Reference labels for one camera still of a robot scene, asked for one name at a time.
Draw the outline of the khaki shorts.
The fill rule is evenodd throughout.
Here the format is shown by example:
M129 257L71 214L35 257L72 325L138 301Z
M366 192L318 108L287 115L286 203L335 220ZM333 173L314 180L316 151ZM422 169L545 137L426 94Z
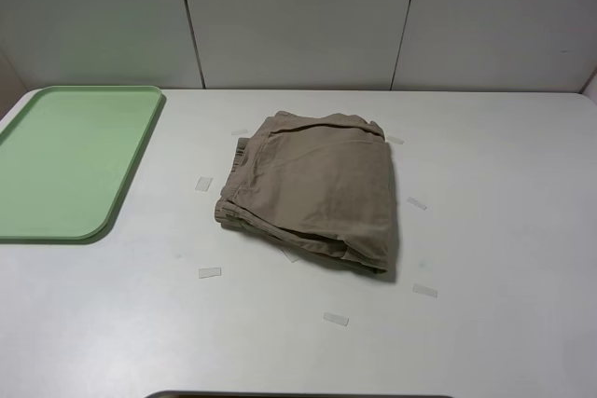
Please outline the khaki shorts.
M396 174L382 128L356 115L280 111L237 142L215 220L372 274L399 250Z

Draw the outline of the green plastic tray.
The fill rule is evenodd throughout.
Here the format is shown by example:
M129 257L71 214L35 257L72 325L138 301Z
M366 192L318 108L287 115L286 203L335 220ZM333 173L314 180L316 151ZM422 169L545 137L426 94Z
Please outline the green plastic tray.
M114 215L165 98L155 87L49 87L1 132L1 240L80 241Z

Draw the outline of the clear tape piece far right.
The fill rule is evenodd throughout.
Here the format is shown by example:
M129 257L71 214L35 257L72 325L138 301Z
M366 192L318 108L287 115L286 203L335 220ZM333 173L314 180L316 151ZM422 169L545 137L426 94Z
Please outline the clear tape piece far right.
M386 136L386 141L392 144L404 144L404 141L394 136Z

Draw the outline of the clear tape piece front centre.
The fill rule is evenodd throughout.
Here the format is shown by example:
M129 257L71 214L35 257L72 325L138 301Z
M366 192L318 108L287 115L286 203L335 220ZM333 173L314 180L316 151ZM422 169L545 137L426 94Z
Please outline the clear tape piece front centre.
M326 322L334 323L334 324L340 325L340 326L347 326L349 324L349 321L350 321L345 316L333 314L333 313L330 313L330 312L325 312L323 314L323 319Z

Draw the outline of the clear tape piece front right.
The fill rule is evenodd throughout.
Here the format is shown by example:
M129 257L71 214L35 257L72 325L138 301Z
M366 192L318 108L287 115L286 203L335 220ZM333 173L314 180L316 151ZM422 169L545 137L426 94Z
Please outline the clear tape piece front right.
M412 287L412 291L416 294L419 295L427 295L433 298L437 298L438 296L438 291L436 289L418 284L418 283L414 283L413 287Z

